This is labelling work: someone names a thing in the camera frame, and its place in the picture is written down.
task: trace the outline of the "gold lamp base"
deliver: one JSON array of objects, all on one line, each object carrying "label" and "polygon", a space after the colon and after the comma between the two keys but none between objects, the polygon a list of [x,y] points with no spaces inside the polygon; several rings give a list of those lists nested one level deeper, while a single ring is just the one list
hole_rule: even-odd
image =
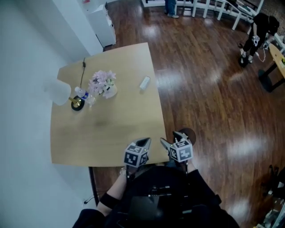
[{"label": "gold lamp base", "polygon": [[71,100],[71,108],[74,111],[80,111],[83,108],[85,101],[82,100],[79,96],[68,99]]}]

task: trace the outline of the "jeans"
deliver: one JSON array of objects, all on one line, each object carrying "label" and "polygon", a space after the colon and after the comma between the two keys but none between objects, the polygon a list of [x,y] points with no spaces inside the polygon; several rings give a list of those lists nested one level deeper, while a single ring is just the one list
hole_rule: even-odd
[{"label": "jeans", "polygon": [[175,15],[176,0],[165,0],[165,11],[170,15]]},{"label": "jeans", "polygon": [[250,55],[251,55],[251,56],[254,56],[255,52],[256,52],[256,51],[260,48],[260,46],[264,43],[264,41],[265,41],[265,36],[264,36],[264,35],[263,35],[263,36],[259,35],[260,40],[259,40],[257,46],[255,46],[255,45],[253,44],[252,37],[253,37],[253,28],[252,28],[251,31],[250,31],[248,40],[246,41],[243,50],[244,50],[245,52],[247,52],[247,51],[250,50],[250,52],[249,52]]}]

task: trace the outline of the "white vase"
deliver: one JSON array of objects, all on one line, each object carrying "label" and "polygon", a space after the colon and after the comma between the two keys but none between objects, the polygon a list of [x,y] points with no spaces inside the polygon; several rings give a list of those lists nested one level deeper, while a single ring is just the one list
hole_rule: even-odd
[{"label": "white vase", "polygon": [[105,97],[106,99],[111,98],[111,97],[115,96],[117,94],[117,92],[118,92],[118,89],[117,89],[116,85],[113,85],[103,93],[103,97]]}]

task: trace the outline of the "water bottle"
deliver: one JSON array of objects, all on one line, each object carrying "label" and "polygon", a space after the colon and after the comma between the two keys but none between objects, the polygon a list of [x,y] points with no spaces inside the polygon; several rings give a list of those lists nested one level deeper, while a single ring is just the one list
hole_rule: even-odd
[{"label": "water bottle", "polygon": [[82,100],[85,100],[91,107],[95,103],[95,97],[90,95],[85,89],[75,87],[75,92]]}]

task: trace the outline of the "white cylinder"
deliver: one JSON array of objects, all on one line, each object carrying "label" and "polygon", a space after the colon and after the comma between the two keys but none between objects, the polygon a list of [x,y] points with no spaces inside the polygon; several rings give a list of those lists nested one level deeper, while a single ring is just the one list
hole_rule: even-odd
[{"label": "white cylinder", "polygon": [[45,84],[45,92],[54,103],[63,105],[70,97],[71,87],[69,84],[55,79]]}]

